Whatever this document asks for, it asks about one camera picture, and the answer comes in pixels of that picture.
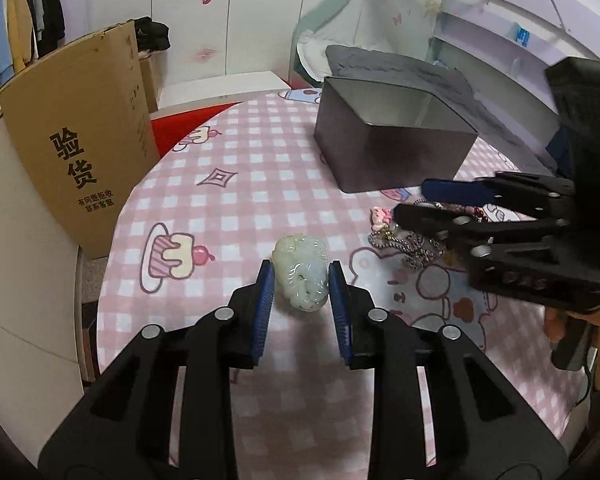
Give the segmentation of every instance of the silver chain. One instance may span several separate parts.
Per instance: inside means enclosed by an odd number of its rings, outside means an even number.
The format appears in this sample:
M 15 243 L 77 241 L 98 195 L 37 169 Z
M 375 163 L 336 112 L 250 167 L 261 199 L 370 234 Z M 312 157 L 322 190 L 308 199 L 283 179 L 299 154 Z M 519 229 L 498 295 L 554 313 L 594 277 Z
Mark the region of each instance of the silver chain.
M 387 227 L 371 233 L 368 238 L 369 243 L 376 249 L 392 248 L 404 253 L 402 262 L 413 270 L 422 269 L 445 252 L 444 245 L 437 240 L 425 238 L 412 231 L 399 231 L 398 234 L 395 231 Z M 432 250 L 425 247 L 425 242 L 429 243 Z

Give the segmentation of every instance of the round table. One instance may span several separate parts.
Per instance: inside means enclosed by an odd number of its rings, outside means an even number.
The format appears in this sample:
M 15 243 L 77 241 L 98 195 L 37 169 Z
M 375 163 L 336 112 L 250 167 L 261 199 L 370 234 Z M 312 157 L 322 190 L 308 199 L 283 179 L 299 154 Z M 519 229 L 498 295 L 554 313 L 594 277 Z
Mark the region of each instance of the round table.
M 185 137 L 134 189 L 98 305 L 101 370 L 143 326 L 175 330 L 226 305 L 236 288 L 255 281 L 279 238 L 318 235 L 347 281 L 367 288 L 376 306 L 423 328 L 462 328 L 560 436 L 581 377 L 550 363 L 542 309 L 468 288 L 449 255 L 412 272 L 395 251 L 371 248 L 370 209 L 414 202 L 418 190 L 341 192 L 313 138 L 318 96 L 268 94 L 229 108 Z M 517 171 L 478 138 L 457 178 L 496 170 Z M 485 210 L 493 220 L 518 219 Z M 342 363 L 329 304 L 314 313 L 287 305 L 276 296 L 260 365 L 232 374 L 240 477 L 365 479 L 373 371 Z M 433 460 L 426 406 L 424 416 Z

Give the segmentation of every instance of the gray bedding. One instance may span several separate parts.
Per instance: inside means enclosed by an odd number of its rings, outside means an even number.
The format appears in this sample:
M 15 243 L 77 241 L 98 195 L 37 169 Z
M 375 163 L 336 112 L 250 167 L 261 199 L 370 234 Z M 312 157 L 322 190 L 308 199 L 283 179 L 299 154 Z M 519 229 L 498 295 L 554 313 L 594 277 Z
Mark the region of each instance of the gray bedding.
M 474 98 L 471 86 L 458 72 L 400 56 L 330 45 L 327 59 L 334 76 L 417 88 L 432 93 L 467 121 L 491 146 L 525 173 L 552 174 L 534 152 Z

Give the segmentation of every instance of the yellow garment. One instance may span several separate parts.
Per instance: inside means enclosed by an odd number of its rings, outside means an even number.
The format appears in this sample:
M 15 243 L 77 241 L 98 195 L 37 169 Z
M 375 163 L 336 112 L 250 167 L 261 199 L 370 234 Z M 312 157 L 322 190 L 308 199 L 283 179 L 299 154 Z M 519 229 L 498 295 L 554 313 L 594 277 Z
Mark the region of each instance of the yellow garment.
M 18 73 L 31 61 L 33 20 L 27 0 L 7 0 L 7 32 L 13 69 Z

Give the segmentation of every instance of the gray open box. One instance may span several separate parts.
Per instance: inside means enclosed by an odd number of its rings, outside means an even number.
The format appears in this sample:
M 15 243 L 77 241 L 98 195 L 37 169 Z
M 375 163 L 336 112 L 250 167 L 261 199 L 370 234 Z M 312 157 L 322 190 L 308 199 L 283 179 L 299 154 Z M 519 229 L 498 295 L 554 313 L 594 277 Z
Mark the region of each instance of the gray open box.
M 429 92 L 357 79 L 324 80 L 315 140 L 345 193 L 453 178 L 476 131 Z

